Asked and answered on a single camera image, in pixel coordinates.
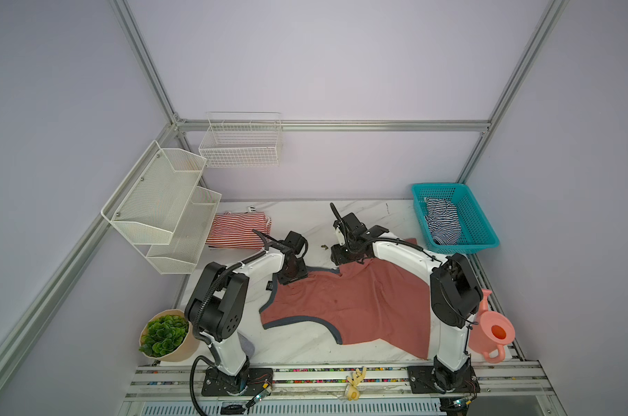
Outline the red tank top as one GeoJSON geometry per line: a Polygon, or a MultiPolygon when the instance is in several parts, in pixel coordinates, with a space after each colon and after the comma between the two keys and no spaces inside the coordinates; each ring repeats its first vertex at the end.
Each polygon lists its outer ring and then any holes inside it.
{"type": "Polygon", "coordinates": [[[307,272],[291,284],[273,277],[272,294],[259,309],[264,329],[313,322],[326,327],[338,345],[383,340],[429,357],[430,288],[424,280],[375,258],[307,272]]]}

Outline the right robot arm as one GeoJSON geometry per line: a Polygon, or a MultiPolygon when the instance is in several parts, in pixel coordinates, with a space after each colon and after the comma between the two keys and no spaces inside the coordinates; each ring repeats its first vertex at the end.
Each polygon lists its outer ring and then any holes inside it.
{"type": "Polygon", "coordinates": [[[430,383],[440,393],[452,393],[471,375],[469,342],[477,324],[482,290],[465,256],[455,253],[439,260],[416,243],[400,239],[381,225],[367,227],[355,213],[341,215],[331,203],[338,240],[331,260],[339,265],[379,259],[424,279],[430,289],[430,309],[440,322],[439,346],[433,357],[430,383]]]}

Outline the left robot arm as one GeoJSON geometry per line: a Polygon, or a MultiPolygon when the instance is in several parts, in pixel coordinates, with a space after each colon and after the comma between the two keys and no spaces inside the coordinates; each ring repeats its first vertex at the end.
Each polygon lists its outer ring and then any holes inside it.
{"type": "Polygon", "coordinates": [[[238,328],[250,280],[276,275],[290,284],[308,275],[304,256],[309,243],[304,236],[289,232],[285,239],[277,240],[259,231],[254,233],[263,249],[231,265],[208,263],[185,308],[193,336],[208,346],[215,369],[229,377],[240,376],[248,367],[238,328]]]}

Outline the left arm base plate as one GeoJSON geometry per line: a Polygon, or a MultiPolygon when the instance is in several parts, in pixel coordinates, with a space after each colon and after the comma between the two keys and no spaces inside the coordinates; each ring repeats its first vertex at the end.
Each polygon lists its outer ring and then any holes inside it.
{"type": "Polygon", "coordinates": [[[236,376],[230,376],[211,367],[200,393],[203,397],[255,396],[271,385],[274,370],[268,367],[248,367],[236,376]]]}

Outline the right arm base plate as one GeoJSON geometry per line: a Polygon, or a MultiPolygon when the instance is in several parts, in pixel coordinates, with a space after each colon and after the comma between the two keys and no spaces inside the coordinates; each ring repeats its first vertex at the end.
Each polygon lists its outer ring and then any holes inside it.
{"type": "Polygon", "coordinates": [[[471,366],[451,371],[442,365],[409,366],[407,378],[412,393],[471,393],[480,391],[480,384],[471,366]]]}

